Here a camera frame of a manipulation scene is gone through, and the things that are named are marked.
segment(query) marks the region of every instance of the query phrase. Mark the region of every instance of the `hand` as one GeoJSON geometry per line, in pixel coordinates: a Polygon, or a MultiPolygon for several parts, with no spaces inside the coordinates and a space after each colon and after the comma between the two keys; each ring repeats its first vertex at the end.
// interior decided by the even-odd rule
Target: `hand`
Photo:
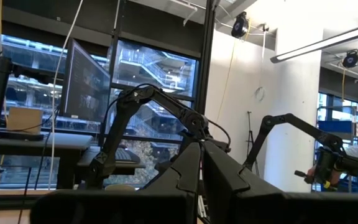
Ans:
{"type": "MultiPolygon", "coordinates": [[[[314,165],[310,170],[308,170],[308,175],[313,176],[314,171],[316,170],[316,165],[314,165]]],[[[331,184],[337,184],[339,182],[339,179],[341,178],[341,172],[334,170],[331,174],[331,184]]]]}

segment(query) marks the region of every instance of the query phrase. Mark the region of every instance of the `monitor stand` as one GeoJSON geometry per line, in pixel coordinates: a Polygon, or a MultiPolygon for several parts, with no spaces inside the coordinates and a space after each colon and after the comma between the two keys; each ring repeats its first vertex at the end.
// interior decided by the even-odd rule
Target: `monitor stand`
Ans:
{"type": "MultiPolygon", "coordinates": [[[[48,84],[47,75],[42,75],[38,72],[33,72],[27,68],[15,65],[12,63],[10,58],[0,56],[0,119],[10,74],[14,74],[15,77],[25,75],[27,77],[37,79],[40,83],[48,84]]],[[[42,134],[15,133],[12,131],[0,130],[0,138],[41,141],[44,139],[44,136],[42,134]]]]}

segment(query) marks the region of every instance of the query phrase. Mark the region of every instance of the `white pillar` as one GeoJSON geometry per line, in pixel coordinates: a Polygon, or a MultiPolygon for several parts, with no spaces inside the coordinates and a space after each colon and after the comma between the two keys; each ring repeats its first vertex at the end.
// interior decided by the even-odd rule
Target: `white pillar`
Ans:
{"type": "MultiPolygon", "coordinates": [[[[287,0],[283,3],[277,30],[276,54],[304,47],[323,38],[318,22],[319,1],[287,0]]],[[[293,113],[316,124],[321,52],[313,52],[275,64],[277,94],[271,115],[293,113]]],[[[294,175],[313,164],[314,139],[290,124],[273,128],[267,139],[264,179],[286,192],[310,192],[311,185],[294,175]]]]}

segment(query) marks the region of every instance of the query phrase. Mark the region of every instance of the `computer monitor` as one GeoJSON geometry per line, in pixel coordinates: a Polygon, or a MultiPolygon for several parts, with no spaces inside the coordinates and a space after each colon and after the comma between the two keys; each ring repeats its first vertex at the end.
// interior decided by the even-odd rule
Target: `computer monitor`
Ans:
{"type": "Polygon", "coordinates": [[[110,74],[70,39],[59,115],[102,122],[109,96],[110,74]]]}

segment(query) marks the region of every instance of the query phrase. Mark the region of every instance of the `cardboard box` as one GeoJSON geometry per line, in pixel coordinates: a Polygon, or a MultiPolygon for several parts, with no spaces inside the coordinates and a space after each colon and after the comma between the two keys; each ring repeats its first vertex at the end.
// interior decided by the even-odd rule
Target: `cardboard box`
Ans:
{"type": "Polygon", "coordinates": [[[8,131],[26,129],[24,131],[26,133],[40,134],[41,126],[38,125],[42,123],[43,113],[42,110],[38,109],[10,107],[6,129],[8,131]]]}

